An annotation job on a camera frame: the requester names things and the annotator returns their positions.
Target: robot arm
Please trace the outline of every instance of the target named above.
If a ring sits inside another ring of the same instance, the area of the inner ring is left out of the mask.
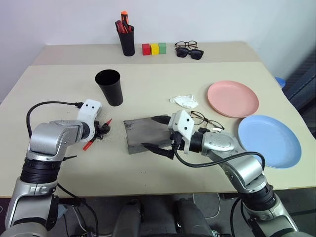
[[[177,150],[201,153],[214,162],[221,162],[242,154],[245,150],[238,140],[226,132],[209,132],[200,129],[193,132],[194,122],[184,111],[178,111],[169,119],[166,116],[153,117],[153,120],[168,124],[171,136],[172,150],[166,151],[152,144],[143,144],[148,150],[173,159],[176,157],[190,167],[206,167],[214,163],[190,164],[180,158]],[[294,221],[286,211],[280,198],[273,192],[263,173],[263,167],[252,155],[242,155],[238,158],[219,163],[231,184],[237,190],[245,209],[250,215],[249,224],[256,237],[270,236],[308,236],[298,232]]]
[[[7,231],[1,237],[23,237],[23,233],[45,237],[54,227],[58,196],[53,193],[61,163],[68,159],[66,149],[94,137],[94,120],[100,109],[100,102],[86,100],[77,120],[51,121],[36,127],[6,213]]]

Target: black cup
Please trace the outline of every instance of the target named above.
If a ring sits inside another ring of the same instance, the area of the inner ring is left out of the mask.
[[[112,69],[100,71],[95,76],[95,82],[98,83],[108,103],[112,106],[119,106],[123,103],[119,79],[119,73]]]
[[[133,56],[135,54],[134,45],[134,27],[131,26],[132,31],[129,33],[118,32],[119,40],[122,45],[123,54],[125,56]]]

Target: table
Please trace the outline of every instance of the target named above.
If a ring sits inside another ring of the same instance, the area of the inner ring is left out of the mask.
[[[249,86],[258,96],[256,114],[274,117],[298,137],[302,146],[301,161],[289,169],[267,167],[265,175],[275,189],[315,187],[316,142],[303,119],[284,96],[281,88],[260,62],[254,51],[242,42],[204,43],[202,60],[177,58],[171,45],[166,55],[142,56],[137,45],[133,57],[122,55],[119,45],[49,46],[29,66],[0,105],[1,168],[0,197],[11,196],[16,178],[21,173],[28,146],[25,115],[39,102],[60,100],[100,101],[103,109],[97,117],[101,122],[113,118],[112,130],[88,151],[84,144],[68,148],[66,155],[77,158],[63,162],[59,182],[79,196],[115,196],[174,193],[234,192],[219,166],[189,168],[177,159],[170,160],[150,152],[129,155],[123,121],[182,109],[168,99],[176,95],[195,95],[196,111],[221,122],[237,135],[241,119],[228,118],[209,105],[206,92],[217,81],[235,80]],[[121,74],[124,102],[118,107],[108,105],[94,76],[103,69]],[[75,119],[78,110],[72,106],[45,105],[34,110],[31,126],[56,119]],[[206,162],[208,158],[190,153],[190,162]],[[60,196],[65,196],[57,189]]]

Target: pen holder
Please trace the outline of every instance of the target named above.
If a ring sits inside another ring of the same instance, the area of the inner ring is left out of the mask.
[[[118,32],[119,40],[122,45],[123,54],[125,56],[133,56],[135,54],[135,45],[134,45],[134,27],[129,33],[120,33]]]

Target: blue object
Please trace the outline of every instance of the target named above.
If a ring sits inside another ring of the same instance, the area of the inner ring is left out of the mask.
[[[274,118],[264,115],[244,118],[239,124],[238,135],[245,150],[261,153],[267,166],[286,169],[301,159],[301,144],[297,137]]]
[[[278,81],[278,83],[279,83],[279,85],[281,86],[282,89],[286,86],[286,81],[284,79],[277,78],[277,77],[275,79]]]

